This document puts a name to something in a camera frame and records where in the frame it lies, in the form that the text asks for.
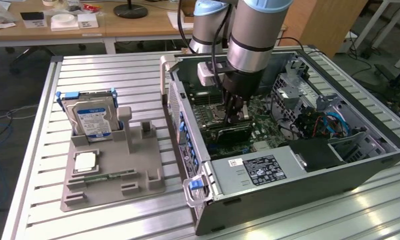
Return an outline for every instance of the motherboard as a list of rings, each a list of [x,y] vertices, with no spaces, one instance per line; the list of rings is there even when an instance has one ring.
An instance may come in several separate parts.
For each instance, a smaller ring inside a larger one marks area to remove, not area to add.
[[[193,115],[212,160],[277,148],[286,138],[270,117],[265,96],[249,101],[248,119],[222,125],[225,109],[221,103],[193,105]]]

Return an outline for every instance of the warning label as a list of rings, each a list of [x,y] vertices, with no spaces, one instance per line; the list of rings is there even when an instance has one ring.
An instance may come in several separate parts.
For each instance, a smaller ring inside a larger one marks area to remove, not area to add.
[[[245,160],[242,164],[256,186],[286,178],[273,155]]]
[[[111,128],[107,120],[103,118],[106,115],[105,108],[78,110],[77,114],[83,133],[87,137],[101,138],[110,134]]]

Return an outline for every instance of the barcode sticker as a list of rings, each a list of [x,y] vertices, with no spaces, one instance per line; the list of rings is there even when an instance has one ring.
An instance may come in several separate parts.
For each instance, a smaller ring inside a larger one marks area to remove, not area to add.
[[[230,159],[228,160],[228,163],[229,163],[229,167],[242,165],[242,159],[241,158]]]

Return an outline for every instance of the hard drive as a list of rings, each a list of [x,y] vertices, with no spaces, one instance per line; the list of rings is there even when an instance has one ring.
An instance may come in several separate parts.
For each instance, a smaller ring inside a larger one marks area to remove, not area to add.
[[[73,135],[85,135],[89,142],[109,140],[111,131],[121,129],[115,90],[57,92],[55,96],[67,116]]]

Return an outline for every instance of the paper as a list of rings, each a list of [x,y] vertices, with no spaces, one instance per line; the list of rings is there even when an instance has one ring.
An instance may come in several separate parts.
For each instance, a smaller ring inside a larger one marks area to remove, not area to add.
[[[0,24],[0,29],[6,29],[6,28],[14,27],[14,26],[15,26],[15,24],[13,22],[3,23],[3,24]]]
[[[168,20],[170,21],[172,27],[177,30],[178,29],[178,14],[177,12],[166,12]],[[184,18],[180,18],[181,22],[181,29],[193,29],[193,23],[184,23]]]
[[[0,5],[3,7],[3,9],[7,11],[10,7],[10,3],[5,1],[0,1]]]

